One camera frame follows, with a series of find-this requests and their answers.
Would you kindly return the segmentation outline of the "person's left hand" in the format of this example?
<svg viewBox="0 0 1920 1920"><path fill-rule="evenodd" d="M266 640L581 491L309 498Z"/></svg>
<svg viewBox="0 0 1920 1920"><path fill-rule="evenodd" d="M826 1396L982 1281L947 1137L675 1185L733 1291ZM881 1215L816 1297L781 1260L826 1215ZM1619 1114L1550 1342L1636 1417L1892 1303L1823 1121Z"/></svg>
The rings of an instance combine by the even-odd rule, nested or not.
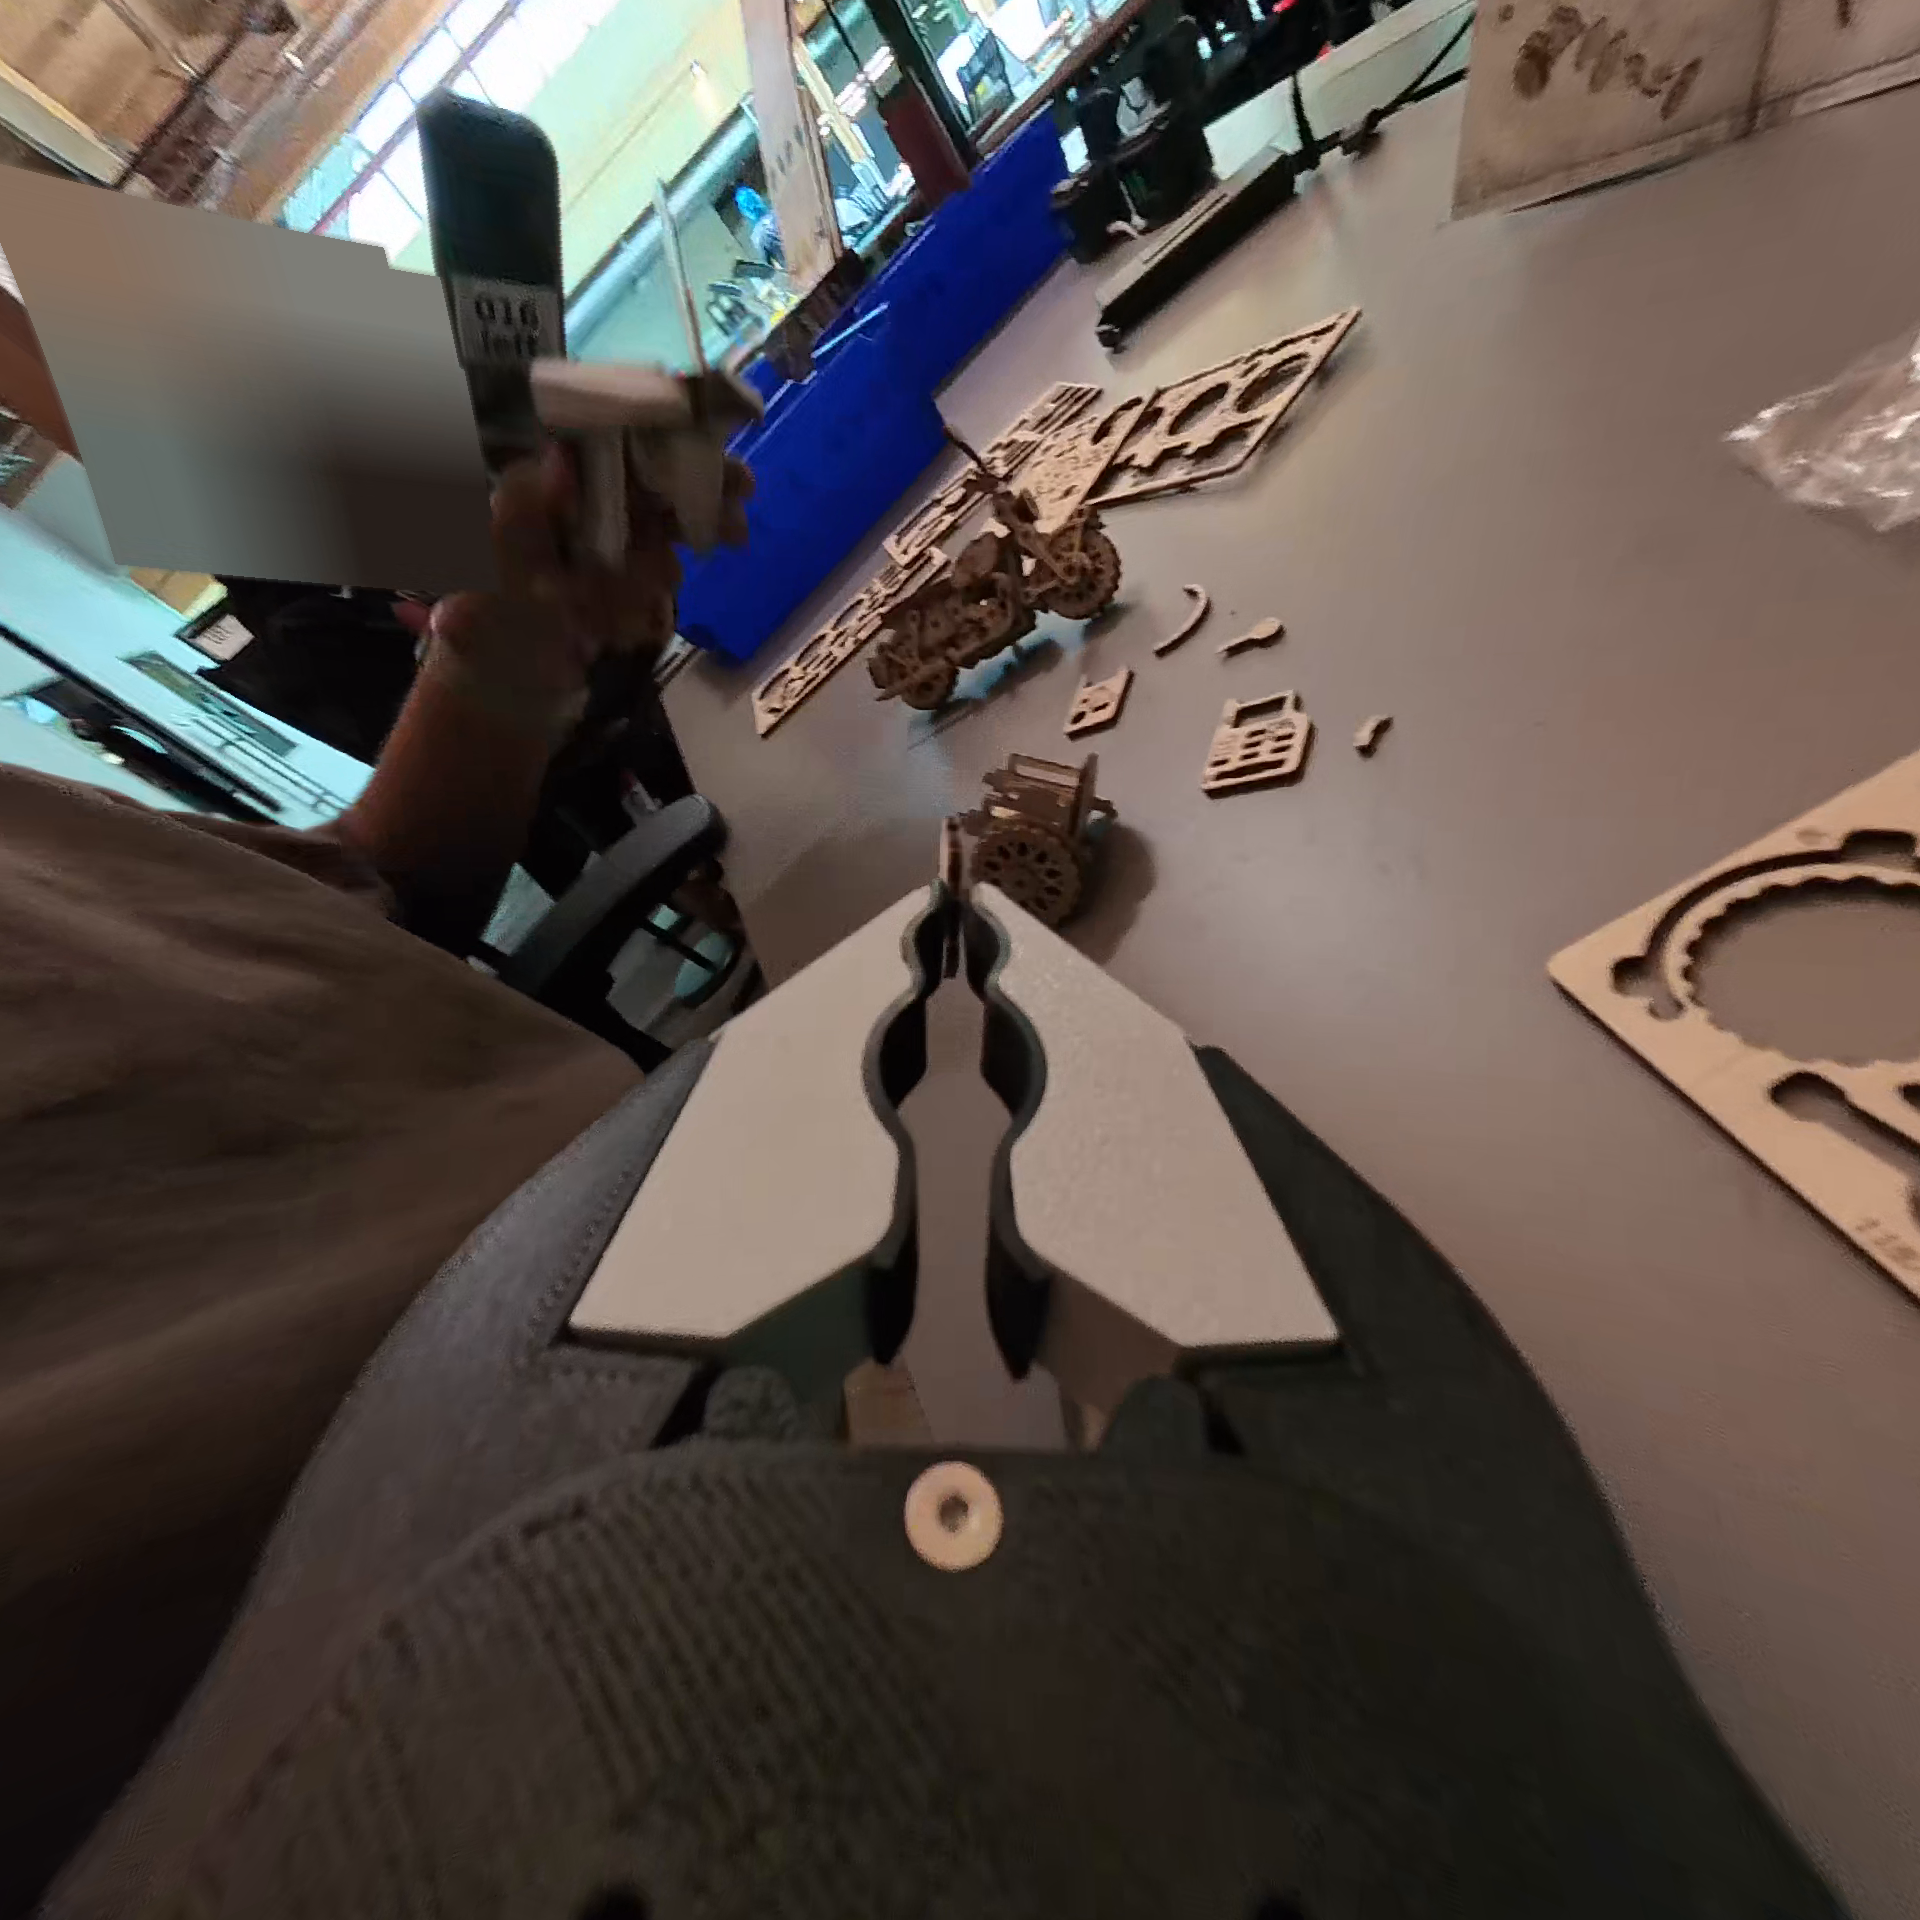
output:
<svg viewBox="0 0 1920 1920"><path fill-rule="evenodd" d="M611 557L585 541L581 450L552 441L490 485L498 585L397 599L417 678L392 742L552 742L585 708L609 656L657 664L675 634L683 522L657 491L627 498Z"/></svg>

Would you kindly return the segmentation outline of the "clear plastic bag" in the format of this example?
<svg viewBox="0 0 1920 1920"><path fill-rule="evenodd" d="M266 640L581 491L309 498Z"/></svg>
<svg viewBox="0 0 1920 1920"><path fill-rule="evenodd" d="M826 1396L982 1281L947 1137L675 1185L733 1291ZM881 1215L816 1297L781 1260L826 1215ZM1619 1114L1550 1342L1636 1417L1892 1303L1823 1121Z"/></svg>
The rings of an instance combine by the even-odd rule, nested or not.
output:
<svg viewBox="0 0 1920 1920"><path fill-rule="evenodd" d="M1872 533L1920 522L1920 334L1863 353L1833 383L1771 403L1724 447L1736 461L1811 511Z"/></svg>

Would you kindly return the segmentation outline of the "black desk equipment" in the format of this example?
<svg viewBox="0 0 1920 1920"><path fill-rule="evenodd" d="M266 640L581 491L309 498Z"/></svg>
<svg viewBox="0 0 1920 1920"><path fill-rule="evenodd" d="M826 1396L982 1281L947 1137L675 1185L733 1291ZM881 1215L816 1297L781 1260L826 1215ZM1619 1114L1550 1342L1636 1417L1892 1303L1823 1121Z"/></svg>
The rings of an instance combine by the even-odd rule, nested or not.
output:
<svg viewBox="0 0 1920 1920"><path fill-rule="evenodd" d="M1213 128L1273 84L1286 84L1299 104L1299 71L1320 51L1321 35L1305 3L1262 3L1245 27L1172 16L1075 91L1084 164L1055 185L1055 222L1078 264L1129 253L1093 294L1100 353L1120 357L1143 322L1299 194L1310 164L1282 143L1262 143L1227 172L1213 155Z"/></svg>

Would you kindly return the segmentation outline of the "wooden motorcycle model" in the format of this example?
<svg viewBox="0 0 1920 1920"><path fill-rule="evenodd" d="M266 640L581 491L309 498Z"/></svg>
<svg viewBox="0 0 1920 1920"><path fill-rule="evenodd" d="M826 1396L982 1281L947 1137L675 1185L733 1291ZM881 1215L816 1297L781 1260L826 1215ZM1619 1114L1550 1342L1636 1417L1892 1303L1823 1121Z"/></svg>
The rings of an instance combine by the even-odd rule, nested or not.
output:
<svg viewBox="0 0 1920 1920"><path fill-rule="evenodd" d="M911 712L944 712L958 678L1017 646L1044 610L1093 623L1123 582L1120 541L1093 502L1047 522L1026 485L1014 485L958 429L947 441L995 522L958 557L938 552L934 574L875 610L874 690Z"/></svg>

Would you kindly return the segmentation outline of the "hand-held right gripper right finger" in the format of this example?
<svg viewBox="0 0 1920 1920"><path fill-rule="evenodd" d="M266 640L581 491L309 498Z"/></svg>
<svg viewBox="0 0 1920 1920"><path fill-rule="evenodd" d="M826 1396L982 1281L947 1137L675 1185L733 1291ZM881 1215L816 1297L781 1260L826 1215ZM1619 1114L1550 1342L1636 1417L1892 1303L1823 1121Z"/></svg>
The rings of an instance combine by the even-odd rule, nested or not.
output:
<svg viewBox="0 0 1920 1920"><path fill-rule="evenodd" d="M982 1085L989 1326L1014 1380L1044 1368L1100 1428L1149 1380L1338 1356L1260 1162L1189 1031L1001 889L965 908Z"/></svg>

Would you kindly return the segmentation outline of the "black office chair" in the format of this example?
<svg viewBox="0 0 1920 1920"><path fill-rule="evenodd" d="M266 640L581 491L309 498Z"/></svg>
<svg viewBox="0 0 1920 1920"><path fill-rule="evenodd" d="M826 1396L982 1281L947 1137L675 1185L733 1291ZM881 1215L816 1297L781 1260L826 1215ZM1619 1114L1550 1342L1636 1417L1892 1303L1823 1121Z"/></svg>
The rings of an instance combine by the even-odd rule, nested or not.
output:
<svg viewBox="0 0 1920 1920"><path fill-rule="evenodd" d="M631 937L648 937L683 969L675 1005L704 1007L719 996L748 943L706 913L683 913L675 891L704 879L719 881L723 853L726 816L706 798L644 814L609 853L585 860L581 879L514 950L477 943L464 956L657 1075L672 1049L611 1005L618 956Z"/></svg>

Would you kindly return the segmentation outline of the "blue plastic bin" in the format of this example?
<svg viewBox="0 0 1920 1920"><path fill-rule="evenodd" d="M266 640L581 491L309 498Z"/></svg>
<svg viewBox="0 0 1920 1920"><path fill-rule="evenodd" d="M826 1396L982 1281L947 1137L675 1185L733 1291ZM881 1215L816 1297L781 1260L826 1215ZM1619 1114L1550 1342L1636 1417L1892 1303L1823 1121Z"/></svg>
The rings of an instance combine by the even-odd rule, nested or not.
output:
<svg viewBox="0 0 1920 1920"><path fill-rule="evenodd" d="M938 391L1055 278L1070 229L1055 114L989 155L824 334L811 377L767 391L733 441L753 467L748 541L683 564L683 638L753 664L944 459Z"/></svg>

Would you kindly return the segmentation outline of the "person's left forearm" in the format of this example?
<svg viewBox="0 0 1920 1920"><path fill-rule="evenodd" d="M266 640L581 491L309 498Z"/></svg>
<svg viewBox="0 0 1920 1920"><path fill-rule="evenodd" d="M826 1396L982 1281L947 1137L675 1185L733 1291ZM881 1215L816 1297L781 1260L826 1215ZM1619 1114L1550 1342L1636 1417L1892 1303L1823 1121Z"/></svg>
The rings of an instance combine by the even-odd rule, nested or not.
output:
<svg viewBox="0 0 1920 1920"><path fill-rule="evenodd" d="M485 664L446 638L424 640L372 784L338 823L339 841L417 918L490 905L581 712L581 678L548 673L538 656Z"/></svg>

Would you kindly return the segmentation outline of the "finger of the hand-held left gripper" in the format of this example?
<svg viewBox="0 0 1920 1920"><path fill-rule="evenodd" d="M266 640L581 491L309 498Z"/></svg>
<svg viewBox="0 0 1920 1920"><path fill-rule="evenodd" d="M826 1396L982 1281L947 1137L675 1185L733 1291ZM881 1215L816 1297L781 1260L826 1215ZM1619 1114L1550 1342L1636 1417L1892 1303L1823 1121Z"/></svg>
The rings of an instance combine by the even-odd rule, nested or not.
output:
<svg viewBox="0 0 1920 1920"><path fill-rule="evenodd" d="M733 437L757 421L762 396L735 370L657 370L644 485L672 509L683 548L723 541Z"/></svg>
<svg viewBox="0 0 1920 1920"><path fill-rule="evenodd" d="M530 362L538 421L552 437L689 437L706 428L697 377L627 362Z"/></svg>

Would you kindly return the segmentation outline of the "slotted wooden panel piece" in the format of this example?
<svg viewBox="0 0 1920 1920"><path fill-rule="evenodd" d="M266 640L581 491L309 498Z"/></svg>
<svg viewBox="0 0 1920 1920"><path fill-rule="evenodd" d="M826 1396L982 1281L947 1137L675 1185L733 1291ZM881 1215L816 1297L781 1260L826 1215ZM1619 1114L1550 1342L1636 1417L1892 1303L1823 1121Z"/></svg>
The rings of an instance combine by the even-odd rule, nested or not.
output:
<svg viewBox="0 0 1920 1920"><path fill-rule="evenodd" d="M1227 699L1196 777L1201 798L1239 798L1299 784L1314 753L1314 715L1295 689Z"/></svg>

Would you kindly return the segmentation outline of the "wooden sidecar model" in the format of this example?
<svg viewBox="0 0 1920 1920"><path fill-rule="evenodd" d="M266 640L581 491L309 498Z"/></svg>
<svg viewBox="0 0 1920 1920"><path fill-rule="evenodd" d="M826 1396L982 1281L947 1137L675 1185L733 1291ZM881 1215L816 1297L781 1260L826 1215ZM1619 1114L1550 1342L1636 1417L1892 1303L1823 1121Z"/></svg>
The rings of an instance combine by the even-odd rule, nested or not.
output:
<svg viewBox="0 0 1920 1920"><path fill-rule="evenodd" d="M1014 753L958 816L970 881L989 881L1047 926L1090 905L1100 833L1120 816L1100 798L1100 758L1055 761Z"/></svg>

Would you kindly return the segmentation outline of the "person's brown shirt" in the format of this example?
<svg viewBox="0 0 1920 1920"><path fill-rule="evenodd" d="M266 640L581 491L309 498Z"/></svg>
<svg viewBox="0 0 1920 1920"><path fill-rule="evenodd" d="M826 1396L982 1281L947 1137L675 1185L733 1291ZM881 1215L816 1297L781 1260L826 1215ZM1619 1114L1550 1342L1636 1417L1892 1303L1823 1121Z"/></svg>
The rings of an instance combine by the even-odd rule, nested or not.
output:
<svg viewBox="0 0 1920 1920"><path fill-rule="evenodd" d="M3 767L3 1913L211 1664L397 1313L631 1090L339 841Z"/></svg>

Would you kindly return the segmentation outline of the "printed instruction booklet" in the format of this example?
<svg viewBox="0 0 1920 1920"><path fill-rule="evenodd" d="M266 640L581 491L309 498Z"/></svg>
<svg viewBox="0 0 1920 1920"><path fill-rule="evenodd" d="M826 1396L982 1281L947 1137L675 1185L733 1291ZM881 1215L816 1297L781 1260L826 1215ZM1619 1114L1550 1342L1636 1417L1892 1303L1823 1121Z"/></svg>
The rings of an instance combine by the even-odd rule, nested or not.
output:
<svg viewBox="0 0 1920 1920"><path fill-rule="evenodd" d="M1916 76L1916 0L1480 3L1453 214L1663 172Z"/></svg>

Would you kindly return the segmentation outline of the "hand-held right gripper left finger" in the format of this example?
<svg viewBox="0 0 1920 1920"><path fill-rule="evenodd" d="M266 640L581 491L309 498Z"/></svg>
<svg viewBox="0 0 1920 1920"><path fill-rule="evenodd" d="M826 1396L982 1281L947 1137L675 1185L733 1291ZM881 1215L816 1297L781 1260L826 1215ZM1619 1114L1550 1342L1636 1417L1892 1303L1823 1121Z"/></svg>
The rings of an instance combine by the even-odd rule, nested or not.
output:
<svg viewBox="0 0 1920 1920"><path fill-rule="evenodd" d="M951 889L911 889L704 1054L566 1313L574 1359L767 1368L869 1449L934 1449L902 1368L920 1208L902 1121Z"/></svg>

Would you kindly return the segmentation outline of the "laser-cut wooden puzzle sheet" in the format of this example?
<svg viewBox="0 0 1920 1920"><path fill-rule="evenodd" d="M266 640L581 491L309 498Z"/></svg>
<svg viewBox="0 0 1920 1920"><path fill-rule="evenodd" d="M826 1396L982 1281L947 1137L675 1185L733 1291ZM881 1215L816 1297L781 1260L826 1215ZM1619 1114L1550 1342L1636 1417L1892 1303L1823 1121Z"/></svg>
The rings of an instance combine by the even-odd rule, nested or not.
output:
<svg viewBox="0 0 1920 1920"><path fill-rule="evenodd" d="M1550 956L1647 1075L1911 1297L1920 758Z"/></svg>
<svg viewBox="0 0 1920 1920"><path fill-rule="evenodd" d="M1093 410L1093 403L1100 403L1093 383L1055 383L1040 403L1021 404L1017 421L1009 421L982 447L982 461L1001 481L1021 481L1026 467L1040 467L1040 459L1059 447L1070 428L1078 428ZM881 541L889 564L911 567L920 552L944 548L978 511L982 491L989 481L978 481L974 467L951 472L938 498L929 498L911 517L895 522L895 533L889 533Z"/></svg>
<svg viewBox="0 0 1920 1920"><path fill-rule="evenodd" d="M1132 509L1239 478L1352 334L1361 304L1250 348L1149 396L1093 502Z"/></svg>
<svg viewBox="0 0 1920 1920"><path fill-rule="evenodd" d="M767 680L753 690L753 727L770 739L809 699L816 699L874 638L889 629L889 610L947 578L944 552L919 564L889 564L869 585L856 585Z"/></svg>

